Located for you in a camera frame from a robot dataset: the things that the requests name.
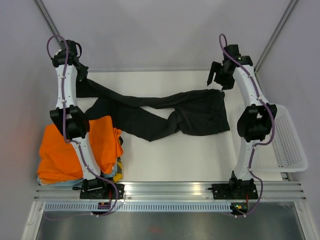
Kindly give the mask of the black trousers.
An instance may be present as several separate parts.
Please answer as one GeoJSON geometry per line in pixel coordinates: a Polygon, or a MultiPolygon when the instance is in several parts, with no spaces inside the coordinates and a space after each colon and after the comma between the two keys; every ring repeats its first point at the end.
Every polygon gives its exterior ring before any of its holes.
{"type": "Polygon", "coordinates": [[[91,79],[76,83],[79,99],[94,98],[85,111],[89,120],[109,117],[112,125],[148,142],[176,133],[211,136],[228,132],[225,93],[200,89],[164,97],[138,97],[120,94],[91,79]]]}

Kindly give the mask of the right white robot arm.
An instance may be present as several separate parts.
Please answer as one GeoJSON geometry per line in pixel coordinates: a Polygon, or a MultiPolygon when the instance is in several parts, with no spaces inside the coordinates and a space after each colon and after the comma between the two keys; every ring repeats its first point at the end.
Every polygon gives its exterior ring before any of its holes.
{"type": "Polygon", "coordinates": [[[244,111],[237,121],[237,133],[241,138],[240,150],[232,178],[236,181],[228,185],[228,193],[240,198],[246,192],[242,181],[254,178],[253,161],[260,146],[271,144],[275,137],[275,116],[277,107],[270,104],[262,94],[255,77],[253,62],[248,55],[241,55],[237,44],[221,48],[223,61],[212,62],[207,84],[215,82],[223,90],[238,85],[244,102],[244,111]]]}

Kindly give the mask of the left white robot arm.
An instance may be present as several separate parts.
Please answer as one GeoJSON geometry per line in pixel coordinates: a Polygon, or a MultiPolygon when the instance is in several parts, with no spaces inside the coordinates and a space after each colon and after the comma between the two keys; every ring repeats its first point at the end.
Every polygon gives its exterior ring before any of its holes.
{"type": "Polygon", "coordinates": [[[90,123],[77,102],[77,83],[88,76],[88,67],[80,63],[82,47],[73,40],[60,38],[61,49],[50,60],[57,75],[57,102],[50,118],[66,144],[72,145],[81,166],[83,185],[97,198],[105,198],[109,186],[100,178],[101,168],[94,157],[90,140],[90,123]]]}

